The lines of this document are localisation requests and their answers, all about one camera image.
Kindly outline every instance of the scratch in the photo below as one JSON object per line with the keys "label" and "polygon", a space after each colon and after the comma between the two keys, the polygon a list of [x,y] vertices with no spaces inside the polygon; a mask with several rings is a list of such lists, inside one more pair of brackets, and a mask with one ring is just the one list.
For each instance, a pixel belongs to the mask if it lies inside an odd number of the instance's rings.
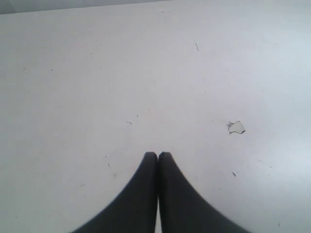
{"label": "scratch", "polygon": [[196,50],[198,50],[199,51],[199,47],[198,47],[198,45],[197,45],[197,43],[195,42],[195,46],[196,46]]}

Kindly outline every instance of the white table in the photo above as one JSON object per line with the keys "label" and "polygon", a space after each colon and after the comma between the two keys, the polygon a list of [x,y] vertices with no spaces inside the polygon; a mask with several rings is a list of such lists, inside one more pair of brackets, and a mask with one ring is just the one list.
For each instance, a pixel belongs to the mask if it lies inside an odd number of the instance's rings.
{"label": "white table", "polygon": [[246,229],[310,232],[311,5],[234,2],[1,15],[0,231],[72,231],[165,150]]}

